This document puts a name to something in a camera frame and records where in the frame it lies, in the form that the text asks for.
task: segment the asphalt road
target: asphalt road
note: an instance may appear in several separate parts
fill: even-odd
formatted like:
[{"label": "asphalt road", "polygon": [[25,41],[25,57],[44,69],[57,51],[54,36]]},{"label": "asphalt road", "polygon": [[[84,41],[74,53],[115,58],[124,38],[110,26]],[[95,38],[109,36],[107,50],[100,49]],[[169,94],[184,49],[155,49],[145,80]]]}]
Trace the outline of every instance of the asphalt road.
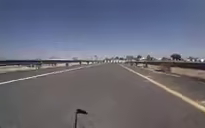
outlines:
[{"label": "asphalt road", "polygon": [[205,114],[116,64],[0,85],[2,128],[205,128]]}]

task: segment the guardrail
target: guardrail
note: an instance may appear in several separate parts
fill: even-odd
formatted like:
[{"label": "guardrail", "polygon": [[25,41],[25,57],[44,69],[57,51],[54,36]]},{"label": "guardrail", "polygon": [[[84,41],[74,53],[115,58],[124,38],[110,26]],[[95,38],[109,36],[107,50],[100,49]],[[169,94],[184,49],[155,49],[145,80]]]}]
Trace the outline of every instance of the guardrail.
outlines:
[{"label": "guardrail", "polygon": [[101,63],[101,60],[0,60],[0,66],[8,65],[42,65],[42,64],[61,64],[61,63]]},{"label": "guardrail", "polygon": [[128,61],[131,65],[144,64],[144,65],[157,65],[157,66],[169,66],[169,67],[180,67],[180,68],[191,68],[205,70],[205,63],[200,62],[178,62],[178,61]]}]

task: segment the highway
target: highway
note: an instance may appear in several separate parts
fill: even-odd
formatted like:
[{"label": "highway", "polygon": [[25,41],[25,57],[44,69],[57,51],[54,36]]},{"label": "highway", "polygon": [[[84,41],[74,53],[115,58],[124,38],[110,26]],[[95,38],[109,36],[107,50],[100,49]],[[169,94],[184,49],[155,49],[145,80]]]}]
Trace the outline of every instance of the highway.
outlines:
[{"label": "highway", "polygon": [[204,112],[119,64],[82,67],[0,74],[1,128],[73,128],[77,108],[79,128],[205,128]]}]

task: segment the blue sky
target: blue sky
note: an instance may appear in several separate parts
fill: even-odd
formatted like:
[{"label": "blue sky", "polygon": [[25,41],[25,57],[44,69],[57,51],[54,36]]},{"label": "blue sky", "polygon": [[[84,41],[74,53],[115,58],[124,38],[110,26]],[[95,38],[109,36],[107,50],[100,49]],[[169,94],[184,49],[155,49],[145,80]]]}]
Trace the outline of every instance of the blue sky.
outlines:
[{"label": "blue sky", "polygon": [[0,58],[205,57],[205,0],[0,0]]}]

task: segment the road marking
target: road marking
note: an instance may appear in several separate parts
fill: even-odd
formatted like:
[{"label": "road marking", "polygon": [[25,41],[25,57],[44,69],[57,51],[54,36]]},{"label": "road marking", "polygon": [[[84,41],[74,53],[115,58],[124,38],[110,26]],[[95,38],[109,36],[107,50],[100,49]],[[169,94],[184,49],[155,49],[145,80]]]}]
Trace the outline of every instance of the road marking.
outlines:
[{"label": "road marking", "polygon": [[38,77],[42,77],[42,76],[60,74],[60,73],[64,73],[64,72],[70,72],[70,71],[79,70],[79,69],[82,69],[82,68],[90,68],[92,66],[96,66],[96,65],[77,67],[77,68],[72,68],[72,69],[65,69],[65,70],[61,70],[61,71],[49,72],[49,73],[45,73],[45,74],[40,74],[40,75],[35,75],[35,76],[30,76],[30,77],[15,79],[15,80],[4,81],[4,82],[0,82],[0,85],[9,84],[9,83],[17,82],[17,81],[28,80],[28,79],[34,79],[34,78],[38,78]]},{"label": "road marking", "polygon": [[142,74],[140,74],[140,73],[138,73],[138,72],[136,72],[136,71],[134,71],[134,70],[132,70],[132,69],[130,69],[130,68],[128,68],[128,67],[125,67],[125,66],[123,66],[123,65],[120,65],[120,66],[123,67],[123,68],[125,68],[125,69],[127,69],[128,71],[130,71],[130,72],[132,72],[132,73],[138,75],[138,76],[143,77],[144,79],[147,79],[147,80],[150,81],[151,83],[157,85],[158,87],[164,89],[165,91],[167,91],[167,92],[173,94],[174,96],[176,96],[176,97],[182,99],[183,101],[185,101],[185,102],[191,104],[191,105],[194,106],[195,108],[197,108],[197,109],[199,109],[199,110],[201,110],[202,112],[205,113],[205,106],[200,105],[199,103],[197,103],[197,102],[193,101],[192,99],[190,99],[190,98],[188,98],[188,97],[182,95],[181,93],[179,93],[179,92],[177,92],[177,91],[174,91],[174,90],[172,90],[172,89],[166,87],[165,85],[163,85],[163,84],[161,84],[161,83],[158,83],[158,82],[156,82],[155,80],[150,79],[149,77],[146,77],[146,76],[144,76],[144,75],[142,75]]}]

